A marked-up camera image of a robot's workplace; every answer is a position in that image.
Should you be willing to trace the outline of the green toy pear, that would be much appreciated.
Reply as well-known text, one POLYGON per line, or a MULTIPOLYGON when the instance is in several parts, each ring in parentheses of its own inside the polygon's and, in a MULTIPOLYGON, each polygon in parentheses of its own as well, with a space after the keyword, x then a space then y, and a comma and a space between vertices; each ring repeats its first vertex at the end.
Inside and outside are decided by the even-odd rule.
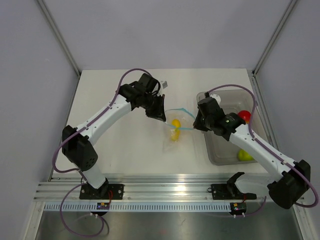
POLYGON ((240 149, 238 151, 237 158, 239 161, 253 161, 254 160, 254 158, 250 154, 248 154, 246 151, 244 151, 243 149, 240 149))

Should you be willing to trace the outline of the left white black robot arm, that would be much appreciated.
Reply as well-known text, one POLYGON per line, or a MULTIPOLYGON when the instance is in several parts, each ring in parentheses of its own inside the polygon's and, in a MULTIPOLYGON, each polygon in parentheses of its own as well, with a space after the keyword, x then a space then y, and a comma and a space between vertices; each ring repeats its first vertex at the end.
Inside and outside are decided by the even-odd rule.
POLYGON ((81 200, 123 198, 124 185, 109 183, 101 173, 94 145, 117 120, 136 108, 143 108, 148 118, 165 122, 162 90, 167 86, 166 81, 159 81, 145 72, 138 81, 120 83, 112 100, 86 122, 77 127, 67 125, 63 129, 61 151, 82 176, 81 200))

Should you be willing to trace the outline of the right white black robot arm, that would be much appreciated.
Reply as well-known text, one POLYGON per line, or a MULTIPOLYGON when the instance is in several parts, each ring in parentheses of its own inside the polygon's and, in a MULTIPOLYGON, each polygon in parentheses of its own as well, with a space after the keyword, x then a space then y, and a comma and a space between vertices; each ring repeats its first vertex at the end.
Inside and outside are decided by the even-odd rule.
POLYGON ((215 98, 206 97, 197 103, 198 113, 193 123, 197 130, 212 131, 215 135, 247 152, 273 177, 267 185, 268 194, 280 207, 290 209, 308 191, 311 166, 305 161, 295 161, 277 151, 238 114, 224 113, 215 98))

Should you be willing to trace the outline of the clear zip top bag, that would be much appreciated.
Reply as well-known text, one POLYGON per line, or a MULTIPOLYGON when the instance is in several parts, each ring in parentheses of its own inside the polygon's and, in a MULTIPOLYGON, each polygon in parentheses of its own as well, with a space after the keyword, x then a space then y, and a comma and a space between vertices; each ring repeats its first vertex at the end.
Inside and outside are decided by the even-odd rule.
POLYGON ((163 151, 173 152, 186 146, 192 138, 195 116, 187 109, 171 108, 165 110, 166 122, 163 126, 163 151))

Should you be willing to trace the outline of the red toy apple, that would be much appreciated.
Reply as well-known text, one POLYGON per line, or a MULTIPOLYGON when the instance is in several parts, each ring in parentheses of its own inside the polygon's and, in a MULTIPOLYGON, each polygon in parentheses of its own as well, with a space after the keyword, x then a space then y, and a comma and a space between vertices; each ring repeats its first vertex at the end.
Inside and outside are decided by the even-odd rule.
POLYGON ((238 115, 240 118, 242 118, 242 119, 245 121, 246 124, 249 124, 249 123, 250 123, 252 115, 251 115, 251 113, 250 113, 249 111, 247 111, 247 110, 241 110, 241 111, 238 112, 237 115, 238 115))

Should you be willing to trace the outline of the yellow toy lemon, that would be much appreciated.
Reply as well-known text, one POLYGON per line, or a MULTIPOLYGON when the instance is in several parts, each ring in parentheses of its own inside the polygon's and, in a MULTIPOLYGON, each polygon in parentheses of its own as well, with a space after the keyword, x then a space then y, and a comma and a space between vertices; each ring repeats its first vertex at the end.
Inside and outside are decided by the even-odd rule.
POLYGON ((173 129, 171 130, 171 140, 173 142, 177 142, 180 138, 180 133, 181 133, 181 122, 175 118, 172 120, 171 125, 173 127, 173 129))

